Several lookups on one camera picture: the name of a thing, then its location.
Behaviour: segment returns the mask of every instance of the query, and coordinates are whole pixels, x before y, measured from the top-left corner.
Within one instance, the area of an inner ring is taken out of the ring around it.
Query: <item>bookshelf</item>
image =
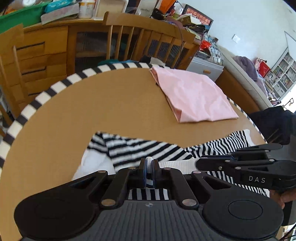
[[[265,79],[273,86],[274,94],[282,100],[296,85],[296,61],[292,59],[288,48]]]

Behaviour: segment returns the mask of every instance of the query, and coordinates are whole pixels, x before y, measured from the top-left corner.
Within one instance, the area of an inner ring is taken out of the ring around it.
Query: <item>blue package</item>
[[[72,4],[72,3],[73,3],[73,0],[57,0],[57,1],[49,3],[46,6],[44,12],[49,13],[49,12],[52,12],[54,10],[60,9],[62,7],[66,7],[66,6],[68,6],[68,5]]]

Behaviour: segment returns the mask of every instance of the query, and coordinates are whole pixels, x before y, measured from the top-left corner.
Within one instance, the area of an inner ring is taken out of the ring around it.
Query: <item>sofa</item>
[[[224,70],[215,83],[224,94],[247,114],[273,107],[263,91],[233,60],[235,55],[223,47],[220,50],[224,57]]]

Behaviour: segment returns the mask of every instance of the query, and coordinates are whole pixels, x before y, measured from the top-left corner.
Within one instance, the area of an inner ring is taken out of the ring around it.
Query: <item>human hand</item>
[[[285,202],[296,200],[296,188],[286,191],[282,194],[278,194],[274,190],[269,190],[269,197],[276,201],[281,206],[281,208],[284,208]]]

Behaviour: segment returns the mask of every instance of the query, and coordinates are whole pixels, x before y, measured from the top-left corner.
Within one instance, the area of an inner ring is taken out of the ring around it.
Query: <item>brown sofa side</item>
[[[260,111],[254,99],[226,68],[215,83],[247,114]]]

